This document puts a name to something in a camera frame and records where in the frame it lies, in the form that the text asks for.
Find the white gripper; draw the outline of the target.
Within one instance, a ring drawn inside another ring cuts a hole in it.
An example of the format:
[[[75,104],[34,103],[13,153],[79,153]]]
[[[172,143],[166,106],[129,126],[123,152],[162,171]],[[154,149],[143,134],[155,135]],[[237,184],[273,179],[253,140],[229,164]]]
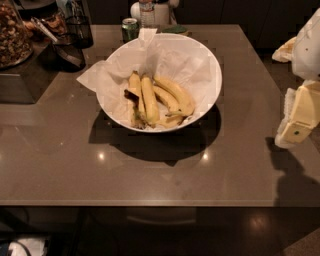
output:
[[[297,34],[280,46],[272,59],[290,62],[296,76],[306,80],[297,90],[288,88],[275,144],[289,149],[302,143],[320,123],[320,8]]]

